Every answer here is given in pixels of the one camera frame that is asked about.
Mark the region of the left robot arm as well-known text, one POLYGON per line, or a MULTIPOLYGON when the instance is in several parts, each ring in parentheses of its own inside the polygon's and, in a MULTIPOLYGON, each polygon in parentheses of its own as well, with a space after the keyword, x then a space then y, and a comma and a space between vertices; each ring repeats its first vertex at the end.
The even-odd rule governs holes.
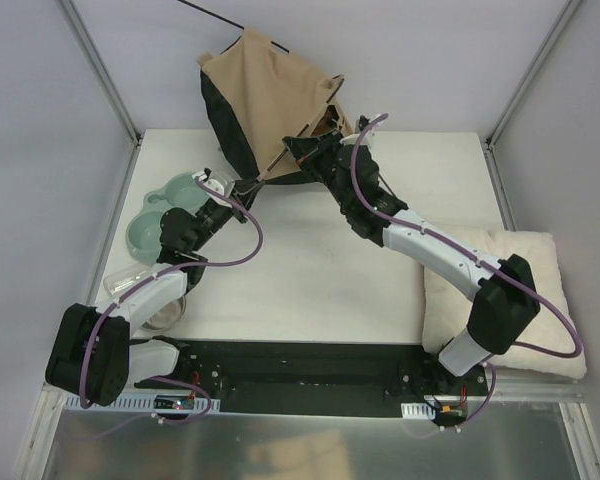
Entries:
POLYGON ((250 208, 264 185, 208 169, 191 179, 205 201, 195 211, 171 206, 159 214, 154 265, 112 299, 92 306, 75 303, 62 316, 45 380, 77 395, 85 409, 108 406, 125 388, 154 377, 171 389, 190 380, 192 367, 174 343, 154 338, 133 344, 132 336, 193 290, 206 269, 220 265, 202 256, 202 247, 232 219, 255 224, 250 208))

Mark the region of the beige fabric pet tent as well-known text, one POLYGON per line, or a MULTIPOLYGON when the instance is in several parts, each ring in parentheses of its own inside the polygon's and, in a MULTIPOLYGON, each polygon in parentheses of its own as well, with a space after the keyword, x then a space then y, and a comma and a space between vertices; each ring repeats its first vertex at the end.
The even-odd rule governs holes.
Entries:
POLYGON ((285 137, 353 132, 337 94, 342 74, 329 76, 309 60, 246 29, 221 53, 201 54, 200 88, 221 152, 238 174, 237 194, 254 201, 269 185, 311 181, 286 149, 285 137))

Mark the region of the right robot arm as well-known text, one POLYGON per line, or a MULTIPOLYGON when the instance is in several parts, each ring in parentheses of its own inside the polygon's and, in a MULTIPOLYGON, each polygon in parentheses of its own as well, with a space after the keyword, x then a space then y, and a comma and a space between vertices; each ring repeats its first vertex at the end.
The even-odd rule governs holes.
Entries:
POLYGON ((284 138, 300 170, 323 184, 351 229, 380 247, 404 254, 453 285, 472 304, 466 327, 437 353, 432 387, 453 394, 466 373, 502 355, 538 315, 540 305, 529 263, 474 249, 445 234, 380 185, 378 164, 366 146, 337 131, 284 138))

